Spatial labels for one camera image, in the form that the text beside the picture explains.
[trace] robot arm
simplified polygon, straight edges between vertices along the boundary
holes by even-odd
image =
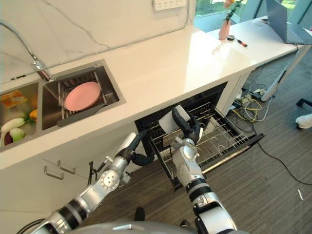
[[[154,156],[135,153],[135,149],[146,134],[147,131],[129,134],[114,160],[108,158],[112,164],[99,180],[60,210],[52,213],[32,234],[63,234],[75,229],[121,182],[129,182],[130,176],[124,170],[130,161],[139,166],[151,163]]]
[[[173,162],[177,169],[177,177],[186,188],[197,216],[195,224],[198,233],[226,234],[237,230],[231,216],[206,183],[201,168],[196,163],[199,156],[196,144],[203,132],[199,122],[190,115],[191,119],[187,123],[175,108],[172,110],[172,117],[184,133],[183,139],[176,137],[172,144],[175,150]]]

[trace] flower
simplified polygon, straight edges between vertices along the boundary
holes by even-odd
[[[226,4],[230,4],[232,5],[234,2],[235,2],[235,5],[233,7],[233,9],[226,15],[226,18],[225,20],[228,22],[230,20],[230,18],[233,16],[234,12],[236,11],[237,8],[240,7],[241,3],[242,3],[243,0],[238,0],[235,2],[235,0],[226,0],[225,3],[224,3],[224,6],[226,6]]]
[[[234,2],[235,0],[225,0],[224,7],[229,8]]]

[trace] white radish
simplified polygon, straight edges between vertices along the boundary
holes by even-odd
[[[25,124],[25,120],[23,118],[14,118],[8,121],[1,127],[1,138],[0,138],[0,147],[4,145],[4,136],[7,132],[10,132],[14,128],[19,128],[20,126]]]

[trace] pink plate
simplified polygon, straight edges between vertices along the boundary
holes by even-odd
[[[65,107],[69,111],[82,111],[92,106],[100,94],[96,82],[86,82],[73,89],[65,100]]]

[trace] faucet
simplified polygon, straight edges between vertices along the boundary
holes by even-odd
[[[31,64],[31,67],[34,69],[34,71],[37,72],[38,75],[43,80],[52,81],[49,72],[46,69],[44,69],[44,67],[45,67],[44,63],[41,62],[38,59],[38,57],[32,52],[32,50],[30,49],[29,45],[24,40],[24,38],[22,38],[22,36],[19,34],[19,32],[16,31],[15,28],[13,28],[10,24],[8,24],[7,22],[5,22],[3,20],[0,20],[0,25],[3,25],[8,30],[10,30],[12,33],[14,33],[17,36],[17,38],[20,40],[20,42],[25,46],[25,48],[28,51],[28,53],[30,54],[30,56],[34,59],[34,62]]]

